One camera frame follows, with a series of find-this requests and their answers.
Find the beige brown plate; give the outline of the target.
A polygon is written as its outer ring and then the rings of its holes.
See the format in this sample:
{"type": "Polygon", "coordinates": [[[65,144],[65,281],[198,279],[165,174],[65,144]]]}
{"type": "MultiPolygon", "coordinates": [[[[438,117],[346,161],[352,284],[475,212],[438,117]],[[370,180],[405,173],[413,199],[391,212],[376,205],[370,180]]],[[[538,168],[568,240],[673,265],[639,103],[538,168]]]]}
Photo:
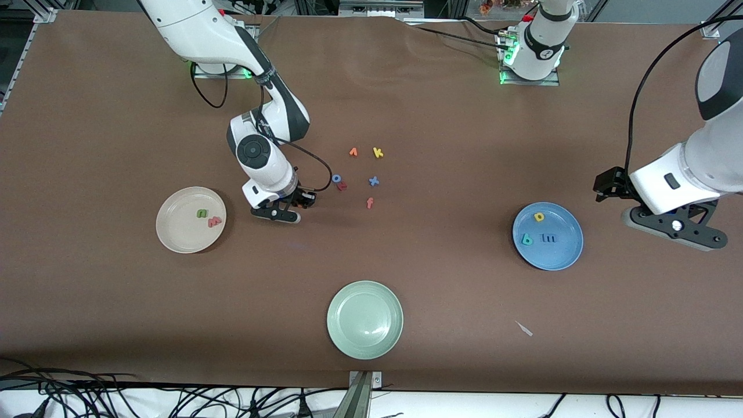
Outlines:
{"type": "Polygon", "coordinates": [[[204,187],[183,188],[167,198],[156,217],[157,237],[165,248],[179,254],[197,253],[212,246],[226,226],[226,205],[214,190],[204,187]],[[197,218],[199,209],[207,209],[207,218],[197,218]],[[208,228],[209,218],[218,216],[223,223],[208,228]]]}

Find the brown table cover sheet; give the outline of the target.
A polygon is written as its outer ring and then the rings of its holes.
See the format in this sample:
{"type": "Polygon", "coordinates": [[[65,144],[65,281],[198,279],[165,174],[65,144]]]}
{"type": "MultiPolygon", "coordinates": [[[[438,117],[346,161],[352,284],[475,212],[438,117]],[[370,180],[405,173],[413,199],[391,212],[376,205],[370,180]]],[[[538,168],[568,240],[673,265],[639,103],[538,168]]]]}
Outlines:
{"type": "Polygon", "coordinates": [[[348,185],[295,225],[250,214],[226,143],[258,104],[252,80],[207,106],[143,13],[39,26],[0,117],[0,355],[154,383],[343,387],[379,370],[395,391],[743,394],[743,196],[709,222],[727,246],[702,252],[626,227],[633,202],[592,191],[623,162],[643,73],[687,26],[578,24],[560,85],[524,87],[499,84],[485,46],[388,17],[264,24],[311,117],[300,145],[348,185]],[[222,198],[226,226],[179,254],[156,217],[188,187],[222,198]],[[512,241],[543,201],[583,229],[557,272],[512,241]],[[368,361],[326,325],[361,280],[404,314],[368,361]]]}

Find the pale green plate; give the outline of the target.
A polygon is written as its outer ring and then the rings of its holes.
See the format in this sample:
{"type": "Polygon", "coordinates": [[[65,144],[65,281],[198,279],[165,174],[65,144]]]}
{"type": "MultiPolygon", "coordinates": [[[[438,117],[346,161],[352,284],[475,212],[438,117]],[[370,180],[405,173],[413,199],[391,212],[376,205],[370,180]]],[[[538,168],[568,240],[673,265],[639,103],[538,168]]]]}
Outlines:
{"type": "Polygon", "coordinates": [[[334,346],[351,359],[368,361],[386,355],[398,343],[404,314],[387,286],[361,280],[341,288],[327,308],[327,333],[334,346]]]}

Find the blue plate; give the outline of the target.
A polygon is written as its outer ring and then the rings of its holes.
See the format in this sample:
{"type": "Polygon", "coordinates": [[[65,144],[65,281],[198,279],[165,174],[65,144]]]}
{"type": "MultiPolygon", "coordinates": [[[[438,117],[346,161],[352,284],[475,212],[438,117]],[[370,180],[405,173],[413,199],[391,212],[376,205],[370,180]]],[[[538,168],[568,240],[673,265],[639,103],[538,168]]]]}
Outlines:
{"type": "Polygon", "coordinates": [[[523,207],[512,225],[512,241],[517,253],[536,268],[557,272],[578,261],[583,253],[583,229],[576,217],[565,207],[553,202],[533,202],[523,207]],[[543,212],[546,219],[536,222],[533,215],[543,212]],[[522,235],[533,238],[531,246],[522,244],[522,235]],[[542,233],[557,235],[557,243],[544,243],[542,233]]]}

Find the grey metal box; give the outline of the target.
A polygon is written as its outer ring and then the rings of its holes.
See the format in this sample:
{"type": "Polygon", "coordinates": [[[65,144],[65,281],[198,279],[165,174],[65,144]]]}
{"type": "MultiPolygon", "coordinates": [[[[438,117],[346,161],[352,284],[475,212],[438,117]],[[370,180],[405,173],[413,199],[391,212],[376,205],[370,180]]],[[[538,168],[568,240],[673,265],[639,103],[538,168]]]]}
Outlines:
{"type": "Polygon", "coordinates": [[[424,0],[339,0],[338,16],[423,19],[424,0]]]}

